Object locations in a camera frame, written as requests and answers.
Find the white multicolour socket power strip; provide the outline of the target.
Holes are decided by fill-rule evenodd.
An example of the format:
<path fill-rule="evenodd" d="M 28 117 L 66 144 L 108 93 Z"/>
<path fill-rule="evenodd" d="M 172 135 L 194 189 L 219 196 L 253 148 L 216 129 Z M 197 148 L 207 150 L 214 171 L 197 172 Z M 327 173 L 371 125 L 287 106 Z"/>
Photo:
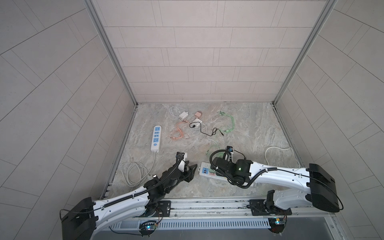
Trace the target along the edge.
<path fill-rule="evenodd" d="M 211 169 L 211 164 L 207 162 L 201 163 L 199 167 L 199 175 L 203 177 L 221 180 L 221 181 L 227 181 L 226 177 L 217 175 L 216 171 Z"/>

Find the white charger with black cable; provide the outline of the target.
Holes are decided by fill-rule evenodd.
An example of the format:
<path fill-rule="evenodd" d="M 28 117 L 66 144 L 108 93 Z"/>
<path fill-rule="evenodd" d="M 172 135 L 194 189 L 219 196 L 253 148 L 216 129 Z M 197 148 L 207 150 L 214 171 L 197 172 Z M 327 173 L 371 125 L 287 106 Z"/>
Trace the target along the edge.
<path fill-rule="evenodd" d="M 205 136 L 212 137 L 212 136 L 215 136 L 217 132 L 223 135 L 221 130 L 218 128 L 213 128 L 211 133 L 204 132 L 202 129 L 202 126 L 203 126 L 203 122 L 198 118 L 196 118 L 193 122 L 189 123 L 189 128 L 199 130 L 199 132 Z"/>

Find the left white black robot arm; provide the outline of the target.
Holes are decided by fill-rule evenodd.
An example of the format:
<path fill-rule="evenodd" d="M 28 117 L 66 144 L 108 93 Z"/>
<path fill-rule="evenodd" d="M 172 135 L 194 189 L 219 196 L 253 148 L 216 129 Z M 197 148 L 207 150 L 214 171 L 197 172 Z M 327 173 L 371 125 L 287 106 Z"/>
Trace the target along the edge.
<path fill-rule="evenodd" d="M 127 218 L 152 216 L 158 202 L 179 183 L 190 182 L 197 165 L 185 160 L 185 153 L 176 154 L 176 163 L 162 176 L 153 177 L 143 186 L 127 194 L 106 200 L 81 200 L 65 216 L 60 216 L 64 240 L 90 240 L 96 233 Z"/>

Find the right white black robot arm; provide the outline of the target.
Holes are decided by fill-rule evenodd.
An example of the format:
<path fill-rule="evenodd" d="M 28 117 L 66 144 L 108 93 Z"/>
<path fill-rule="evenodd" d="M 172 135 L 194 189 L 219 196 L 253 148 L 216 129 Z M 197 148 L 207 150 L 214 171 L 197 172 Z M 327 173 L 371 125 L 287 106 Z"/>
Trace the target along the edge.
<path fill-rule="evenodd" d="M 254 183 L 283 186 L 285 191 L 269 191 L 266 208 L 273 206 L 280 210 L 309 206 L 338 213 L 344 209 L 337 195 L 336 181 L 321 166 L 310 164 L 308 168 L 282 168 L 238 159 L 233 162 L 231 147 L 217 150 L 210 155 L 210 168 L 219 177 L 241 189 L 248 189 Z"/>

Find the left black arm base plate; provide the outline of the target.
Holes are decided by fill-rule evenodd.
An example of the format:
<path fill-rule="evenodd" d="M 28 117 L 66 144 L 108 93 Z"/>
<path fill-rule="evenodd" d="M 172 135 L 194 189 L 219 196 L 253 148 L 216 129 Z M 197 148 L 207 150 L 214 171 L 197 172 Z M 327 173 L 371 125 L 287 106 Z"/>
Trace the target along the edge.
<path fill-rule="evenodd" d="M 169 217 L 171 201 L 159 201 L 146 206 L 144 217 Z"/>

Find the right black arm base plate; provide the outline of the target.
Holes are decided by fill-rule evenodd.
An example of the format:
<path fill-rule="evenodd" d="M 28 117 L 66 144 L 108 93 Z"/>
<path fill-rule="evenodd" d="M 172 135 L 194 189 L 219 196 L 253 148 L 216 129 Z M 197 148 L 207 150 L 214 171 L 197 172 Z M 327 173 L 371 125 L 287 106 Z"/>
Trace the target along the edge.
<path fill-rule="evenodd" d="M 283 210 L 274 205 L 269 200 L 250 200 L 247 208 L 251 210 L 253 216 L 290 216 L 292 210 Z"/>

